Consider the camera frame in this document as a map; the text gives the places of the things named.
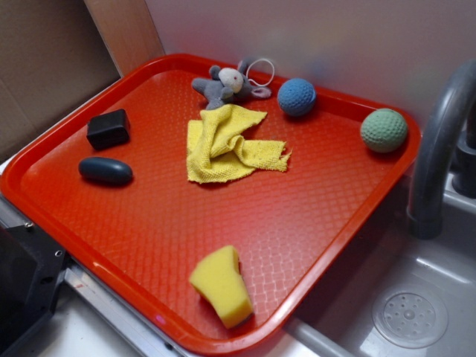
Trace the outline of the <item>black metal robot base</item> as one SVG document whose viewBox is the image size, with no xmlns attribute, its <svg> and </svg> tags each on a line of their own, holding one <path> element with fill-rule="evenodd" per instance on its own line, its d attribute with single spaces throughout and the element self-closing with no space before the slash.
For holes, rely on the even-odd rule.
<svg viewBox="0 0 476 357">
<path fill-rule="evenodd" d="M 54 315 L 67 260 L 36 225 L 1 229 L 2 356 L 12 356 Z"/>
</svg>

